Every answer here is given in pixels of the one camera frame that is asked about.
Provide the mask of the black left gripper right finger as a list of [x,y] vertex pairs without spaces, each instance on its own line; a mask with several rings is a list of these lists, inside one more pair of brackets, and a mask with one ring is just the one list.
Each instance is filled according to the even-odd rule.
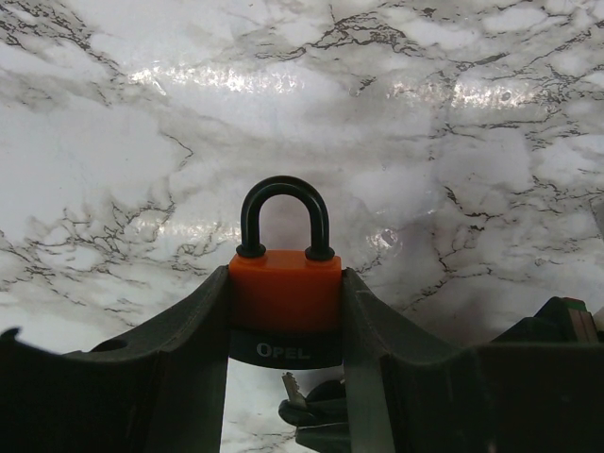
[[355,452],[599,452],[603,344],[459,348],[343,273],[344,377]]

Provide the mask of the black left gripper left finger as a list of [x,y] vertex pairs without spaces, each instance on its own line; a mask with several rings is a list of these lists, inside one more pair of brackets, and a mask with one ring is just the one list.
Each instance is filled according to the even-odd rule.
[[216,452],[228,360],[228,274],[83,352],[1,335],[5,452]]

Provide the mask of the black-headed key bunch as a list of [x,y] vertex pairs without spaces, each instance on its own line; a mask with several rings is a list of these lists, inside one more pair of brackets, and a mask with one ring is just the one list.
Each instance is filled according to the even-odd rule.
[[291,372],[282,375],[288,398],[278,407],[279,417],[295,427],[295,441],[315,452],[352,451],[345,381],[332,379],[317,385],[307,396],[300,393]]

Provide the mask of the orange black Opel padlock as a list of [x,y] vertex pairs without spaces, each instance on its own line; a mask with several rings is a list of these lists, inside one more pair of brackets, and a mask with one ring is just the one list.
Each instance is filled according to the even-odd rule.
[[[272,197],[300,201],[310,218],[306,250],[270,250],[260,241],[260,212]],[[327,205],[310,183],[271,176],[247,194],[241,243],[228,266],[232,294],[229,356],[284,370],[342,362],[342,261],[330,246]]]

